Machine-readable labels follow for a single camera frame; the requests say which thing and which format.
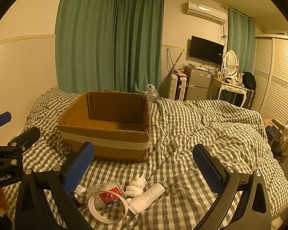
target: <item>picture frame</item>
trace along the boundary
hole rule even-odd
[[[228,76],[229,76],[229,70],[227,69],[227,68],[222,68],[222,73],[223,73],[223,75],[226,77],[226,78],[228,78]]]

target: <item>blue gripper pad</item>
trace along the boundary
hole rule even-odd
[[[193,148],[193,160],[205,178],[210,190],[220,194],[226,181],[226,173],[221,162],[210,155],[202,144]]]
[[[9,121],[11,121],[11,119],[12,119],[12,115],[9,112],[4,112],[4,113],[0,114],[0,127],[2,125],[5,125]]]
[[[70,156],[62,165],[61,176],[63,187],[67,194],[76,190],[84,173],[94,158],[94,145],[85,142],[73,156]]]

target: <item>plastic bag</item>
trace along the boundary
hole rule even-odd
[[[127,199],[127,196],[125,195],[125,192],[117,179],[113,179],[111,181],[89,187],[87,189],[88,196],[91,196],[93,193],[99,190],[105,190],[105,191],[110,190],[112,192],[121,195],[124,199]],[[120,201],[120,199],[117,196],[110,194],[108,192],[102,192],[96,197],[94,204],[95,207],[98,209],[116,203],[118,201]]]

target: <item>white suitcase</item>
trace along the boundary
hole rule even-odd
[[[169,79],[170,81],[169,81],[169,89],[167,93],[167,98],[171,100],[175,100],[178,77],[176,74],[171,74]]]
[[[177,88],[176,88],[176,99],[179,101],[183,101],[185,97],[185,88],[187,86],[187,78],[186,77],[178,77],[177,80]]]
[[[171,74],[167,98],[171,100],[183,101],[186,84],[186,77],[178,77],[176,74]]]

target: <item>wall-mounted tv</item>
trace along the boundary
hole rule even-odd
[[[221,44],[192,36],[189,56],[221,64],[223,49],[224,46]]]

